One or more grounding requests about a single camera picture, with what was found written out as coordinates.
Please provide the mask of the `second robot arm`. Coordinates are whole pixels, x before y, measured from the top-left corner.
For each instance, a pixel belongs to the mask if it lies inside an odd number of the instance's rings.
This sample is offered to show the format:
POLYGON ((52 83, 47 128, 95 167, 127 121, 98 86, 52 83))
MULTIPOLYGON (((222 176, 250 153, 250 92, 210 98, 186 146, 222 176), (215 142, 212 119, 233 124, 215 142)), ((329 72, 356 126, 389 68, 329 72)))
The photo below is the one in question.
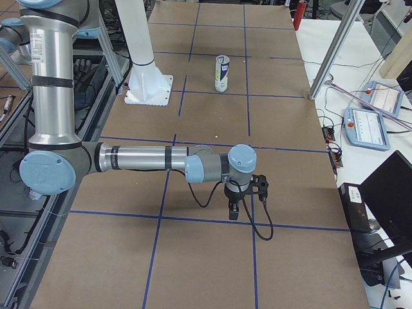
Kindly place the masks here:
POLYGON ((7 54, 19 50, 23 57, 30 57, 30 32, 20 18, 1 21, 1 48, 7 54))

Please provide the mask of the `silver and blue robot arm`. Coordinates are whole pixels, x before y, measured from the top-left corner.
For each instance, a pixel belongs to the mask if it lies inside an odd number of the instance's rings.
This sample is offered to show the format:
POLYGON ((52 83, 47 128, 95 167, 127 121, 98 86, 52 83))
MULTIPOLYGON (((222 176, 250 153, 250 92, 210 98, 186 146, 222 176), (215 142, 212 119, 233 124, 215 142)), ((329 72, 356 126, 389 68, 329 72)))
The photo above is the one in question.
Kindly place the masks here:
POLYGON ((228 153, 207 146, 110 146, 84 142, 75 132, 73 38, 81 30, 100 33, 97 1, 21 1, 30 33, 35 133, 19 173, 31 190, 56 195, 92 173, 108 170, 178 171, 188 183, 225 186, 229 218, 236 220, 245 196, 265 181, 254 174, 257 155, 239 144, 228 153))

